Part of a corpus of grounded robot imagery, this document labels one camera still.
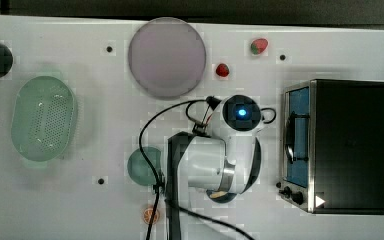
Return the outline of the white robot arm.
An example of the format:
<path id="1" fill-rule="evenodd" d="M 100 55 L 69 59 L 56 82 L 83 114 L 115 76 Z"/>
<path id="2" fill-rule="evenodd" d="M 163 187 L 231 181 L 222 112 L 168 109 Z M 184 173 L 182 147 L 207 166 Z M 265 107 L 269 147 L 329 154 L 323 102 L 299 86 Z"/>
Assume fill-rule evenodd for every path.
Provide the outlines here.
<path id="1" fill-rule="evenodd" d="M 256 136 L 262 121 L 257 103 L 248 96 L 224 100 L 209 97 L 213 110 L 202 133 L 179 132 L 166 141 L 164 156 L 167 239 L 187 240 L 189 190 L 200 188 L 231 194 L 246 192 L 257 180 L 261 144 Z"/>

